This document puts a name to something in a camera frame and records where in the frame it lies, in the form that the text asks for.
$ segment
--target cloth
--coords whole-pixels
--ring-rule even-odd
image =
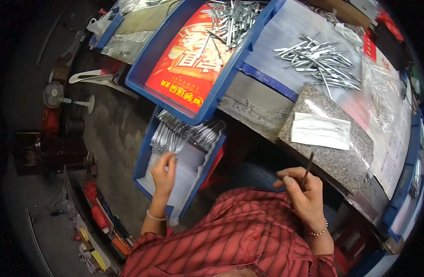
[[[190,230],[143,234],[121,276],[212,277],[242,266],[258,277],[337,276],[333,255],[313,255],[302,232],[285,193],[238,188]]]

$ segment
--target white bangle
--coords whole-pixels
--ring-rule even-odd
[[[321,233],[316,234],[316,233],[309,232],[309,234],[311,234],[311,235],[313,235],[313,236],[316,237],[316,236],[319,236],[319,235],[323,234],[324,232],[326,232],[326,230],[327,230],[327,220],[324,219],[324,221],[326,221],[326,228],[324,228],[324,230],[322,230]]]
[[[165,218],[163,218],[163,219],[157,219],[157,218],[155,218],[155,217],[153,217],[152,215],[149,214],[149,210],[146,211],[146,214],[151,219],[155,219],[155,220],[158,220],[158,221],[166,221],[166,219],[167,219],[167,216],[165,216]]]

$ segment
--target red poster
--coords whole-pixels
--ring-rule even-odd
[[[155,65],[146,86],[197,113],[203,105],[218,75],[232,55],[226,46],[212,36],[203,53],[197,58],[212,29],[209,7],[202,5],[178,31]],[[218,63],[220,51],[223,65]]]

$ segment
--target granite slab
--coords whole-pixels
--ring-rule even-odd
[[[350,121],[349,150],[291,142],[295,112]],[[278,134],[278,139],[305,158],[309,158],[311,152],[315,152],[314,165],[330,176],[332,181],[346,188],[350,194],[355,195],[365,183],[373,159],[372,139],[343,109],[314,86],[309,84],[303,86],[292,112]]]

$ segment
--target concrete floor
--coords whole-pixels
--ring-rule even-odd
[[[86,19],[98,11],[96,2],[70,2],[49,39],[40,66],[36,66],[43,40],[61,13],[65,1],[58,3],[61,4],[52,3],[45,7],[29,24],[6,74],[3,109],[10,134],[17,129],[40,128],[44,107],[42,92],[54,61],[71,45],[76,31],[86,26]],[[104,58],[92,51],[83,51],[76,61],[74,73],[99,69]],[[67,97],[74,100],[84,100],[90,94],[96,97],[92,115],[88,116],[85,108],[74,105],[66,105],[65,113],[84,118],[86,147],[95,153],[99,161],[97,186],[112,212],[120,218],[126,230],[137,238],[150,201],[134,185],[132,174],[155,105],[144,98],[136,100],[106,86],[80,83],[67,88]],[[62,183],[60,175],[49,180],[44,180],[42,176],[18,177],[13,157],[10,156],[3,180],[7,213],[22,249],[40,275],[47,274],[28,231],[25,208],[30,210],[32,216],[39,218],[34,229],[44,257],[55,276],[89,276],[86,265],[78,258],[79,243],[70,240],[73,225],[68,217],[60,215],[47,218],[47,211],[44,210]],[[199,193],[192,202],[198,208],[187,212],[175,228],[176,232],[198,222],[212,206],[215,197],[212,192]],[[61,199],[60,192],[49,209],[53,209],[55,203],[59,208]]]

